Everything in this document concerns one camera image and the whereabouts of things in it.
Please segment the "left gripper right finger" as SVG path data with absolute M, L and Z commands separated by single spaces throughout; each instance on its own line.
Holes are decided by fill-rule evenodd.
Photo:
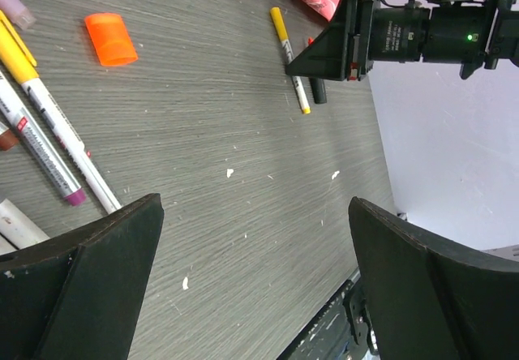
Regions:
M 461 245 L 358 197 L 348 208 L 383 359 L 516 359 L 518 263 Z

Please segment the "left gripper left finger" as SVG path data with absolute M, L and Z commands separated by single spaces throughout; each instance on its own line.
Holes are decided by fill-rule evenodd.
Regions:
M 3 359 L 126 359 L 164 220 L 157 193 L 1 257 Z

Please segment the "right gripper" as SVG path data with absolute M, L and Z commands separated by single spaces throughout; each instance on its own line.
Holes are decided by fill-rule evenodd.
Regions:
M 340 0 L 328 26 L 285 67 L 289 76 L 345 80 L 352 38 L 348 80 L 360 81 L 372 69 L 371 30 L 380 0 Z

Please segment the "black highlighter body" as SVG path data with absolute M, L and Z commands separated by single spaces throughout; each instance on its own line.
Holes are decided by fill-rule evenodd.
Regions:
M 328 102 L 325 83 L 323 79 L 309 77 L 312 96 L 316 105 L 323 105 Z

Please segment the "yellow capped white pen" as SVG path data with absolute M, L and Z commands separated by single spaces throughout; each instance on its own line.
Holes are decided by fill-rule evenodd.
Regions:
M 294 59 L 294 52 L 292 50 L 292 46 L 290 44 L 289 35 L 285 26 L 285 22 L 283 20 L 283 16 L 281 13 L 281 9 L 277 6 L 273 7 L 269 11 L 274 28 L 276 29 L 278 39 L 281 43 L 281 47 L 283 49 L 283 52 L 285 54 L 286 58 L 286 64 L 289 64 Z M 299 76 L 290 76 L 294 91 L 296 93 L 296 96 L 298 98 L 298 103 L 300 106 L 300 109 L 303 114 L 310 114 L 311 113 L 311 107 L 307 99 L 307 94 L 305 92 L 305 89 L 302 84 L 302 79 Z

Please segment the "orange highlighter cap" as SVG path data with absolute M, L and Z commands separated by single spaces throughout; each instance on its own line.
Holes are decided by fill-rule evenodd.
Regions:
M 102 66 L 124 66 L 138 60 L 121 15 L 96 13 L 86 16 L 84 22 Z

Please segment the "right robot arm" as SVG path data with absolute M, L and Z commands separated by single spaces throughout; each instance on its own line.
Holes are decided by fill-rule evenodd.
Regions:
M 340 0 L 328 26 L 292 62 L 291 76 L 362 80 L 376 61 L 458 64 L 460 77 L 518 63 L 514 0 Z

